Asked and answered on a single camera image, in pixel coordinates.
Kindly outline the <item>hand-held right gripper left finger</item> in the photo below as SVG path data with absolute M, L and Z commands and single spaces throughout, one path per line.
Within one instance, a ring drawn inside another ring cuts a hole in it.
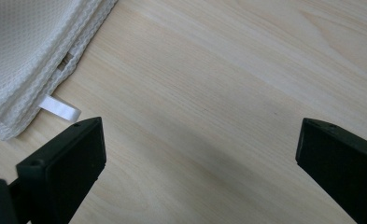
M 106 166 L 100 117 L 69 126 L 16 165 L 26 221 L 68 224 Z

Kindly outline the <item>white mesh laundry bag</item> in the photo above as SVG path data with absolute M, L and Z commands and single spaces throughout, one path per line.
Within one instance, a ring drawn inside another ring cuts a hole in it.
M 75 122 L 52 97 L 76 69 L 119 0 L 0 0 L 0 139 L 18 136 L 39 110 Z

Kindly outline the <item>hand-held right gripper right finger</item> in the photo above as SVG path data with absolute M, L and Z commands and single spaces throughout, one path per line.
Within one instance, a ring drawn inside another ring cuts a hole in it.
M 305 118 L 295 160 L 358 224 L 367 224 L 367 140 Z

